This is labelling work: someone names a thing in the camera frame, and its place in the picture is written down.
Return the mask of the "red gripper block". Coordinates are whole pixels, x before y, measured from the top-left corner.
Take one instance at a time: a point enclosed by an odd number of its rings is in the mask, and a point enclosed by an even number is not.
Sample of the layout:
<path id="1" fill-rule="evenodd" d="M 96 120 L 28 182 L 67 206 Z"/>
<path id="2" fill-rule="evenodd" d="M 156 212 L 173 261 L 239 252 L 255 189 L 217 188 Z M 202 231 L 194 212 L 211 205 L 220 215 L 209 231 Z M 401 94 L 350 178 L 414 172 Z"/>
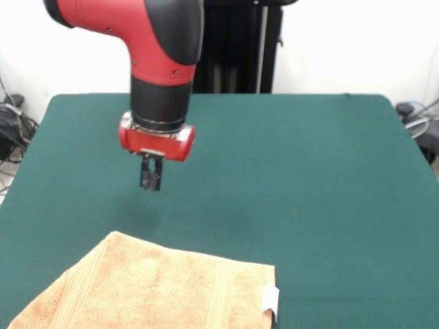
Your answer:
<path id="1" fill-rule="evenodd" d="M 184 124 L 177 132 L 157 134 L 141 129 L 130 111 L 121 117 L 119 123 L 119 142 L 134 154 L 143 154 L 141 159 L 140 187 L 154 192 L 161 190 L 163 158 L 184 162 L 191 151 L 196 136 L 195 127 Z M 150 156 L 154 160 L 154 172 L 150 171 Z"/>

